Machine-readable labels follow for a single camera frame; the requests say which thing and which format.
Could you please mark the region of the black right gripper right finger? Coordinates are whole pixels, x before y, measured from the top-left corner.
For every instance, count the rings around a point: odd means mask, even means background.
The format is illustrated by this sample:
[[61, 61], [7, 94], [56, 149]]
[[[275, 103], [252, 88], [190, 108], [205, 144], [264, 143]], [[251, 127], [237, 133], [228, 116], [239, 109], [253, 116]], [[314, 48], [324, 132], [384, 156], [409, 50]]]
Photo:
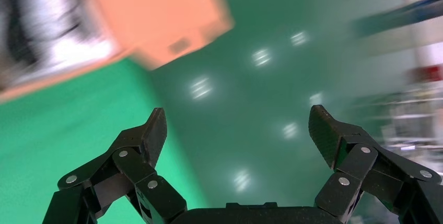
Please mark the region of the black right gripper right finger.
[[315, 205], [347, 223], [364, 193], [400, 223], [442, 223], [442, 179], [434, 170], [381, 147], [362, 127], [336, 120], [323, 106], [309, 115], [309, 134], [333, 174]]

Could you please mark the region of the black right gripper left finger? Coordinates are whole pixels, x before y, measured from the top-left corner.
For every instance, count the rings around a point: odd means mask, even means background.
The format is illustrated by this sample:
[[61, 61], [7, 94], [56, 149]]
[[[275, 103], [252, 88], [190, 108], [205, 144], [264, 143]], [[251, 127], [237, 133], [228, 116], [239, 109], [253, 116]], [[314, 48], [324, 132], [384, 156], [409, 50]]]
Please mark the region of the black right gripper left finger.
[[163, 108], [147, 122], [123, 130], [101, 155], [62, 176], [44, 223], [97, 223], [124, 197], [145, 223], [172, 223], [187, 211], [185, 199], [155, 166], [167, 137]]

